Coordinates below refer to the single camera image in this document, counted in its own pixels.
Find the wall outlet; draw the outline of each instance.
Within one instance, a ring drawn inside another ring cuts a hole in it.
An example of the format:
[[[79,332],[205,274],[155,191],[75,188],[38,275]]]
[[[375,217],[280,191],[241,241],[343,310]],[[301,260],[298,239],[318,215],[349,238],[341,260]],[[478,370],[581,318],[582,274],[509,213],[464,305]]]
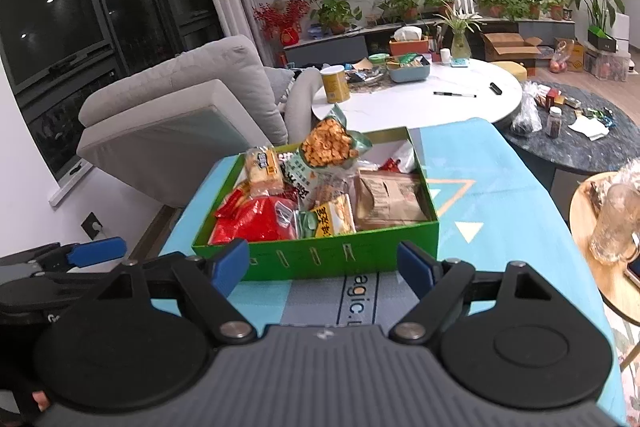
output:
[[[100,233],[100,230],[102,230],[102,223],[98,220],[97,217],[95,217],[95,214],[93,212],[86,216],[86,219],[80,226],[92,241]]]

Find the gray sofa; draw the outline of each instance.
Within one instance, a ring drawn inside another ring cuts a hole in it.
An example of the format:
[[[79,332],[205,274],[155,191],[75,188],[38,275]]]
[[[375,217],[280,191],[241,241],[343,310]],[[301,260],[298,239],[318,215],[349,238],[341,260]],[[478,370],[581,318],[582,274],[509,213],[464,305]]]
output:
[[[214,163],[260,145],[302,141],[318,70],[298,77],[281,117],[244,36],[210,42],[90,95],[78,155],[140,192],[185,206]]]

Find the phone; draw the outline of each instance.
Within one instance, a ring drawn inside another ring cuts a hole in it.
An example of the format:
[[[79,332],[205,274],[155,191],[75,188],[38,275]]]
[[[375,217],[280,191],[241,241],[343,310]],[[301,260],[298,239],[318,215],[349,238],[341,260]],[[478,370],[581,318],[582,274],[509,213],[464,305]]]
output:
[[[626,265],[625,275],[640,288],[640,257]]]

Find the yellow can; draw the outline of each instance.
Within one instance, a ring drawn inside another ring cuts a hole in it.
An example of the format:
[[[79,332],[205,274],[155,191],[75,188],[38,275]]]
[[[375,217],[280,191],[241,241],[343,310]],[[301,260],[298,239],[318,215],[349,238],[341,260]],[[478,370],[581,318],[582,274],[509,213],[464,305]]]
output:
[[[329,66],[320,71],[327,103],[349,100],[349,86],[344,66]]]

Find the blue tablecloth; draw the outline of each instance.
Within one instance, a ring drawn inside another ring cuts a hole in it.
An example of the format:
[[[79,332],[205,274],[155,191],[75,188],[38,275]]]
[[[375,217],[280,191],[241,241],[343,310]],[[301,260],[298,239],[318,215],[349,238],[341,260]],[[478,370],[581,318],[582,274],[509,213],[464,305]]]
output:
[[[526,261],[589,317],[615,353],[602,299],[567,226],[548,192],[495,128],[473,119],[414,129],[411,134],[440,214],[438,258],[459,257],[479,270],[493,271],[503,270],[514,259]],[[193,239],[234,160],[225,158],[209,173],[162,253],[193,255]],[[364,286],[376,304],[350,303],[348,290],[353,285]],[[359,279],[242,282],[229,300],[259,330],[280,322],[352,321],[375,322],[386,330],[416,302],[396,273],[367,274]],[[177,311],[170,301],[156,305]],[[617,363],[598,404],[622,425],[626,423]]]

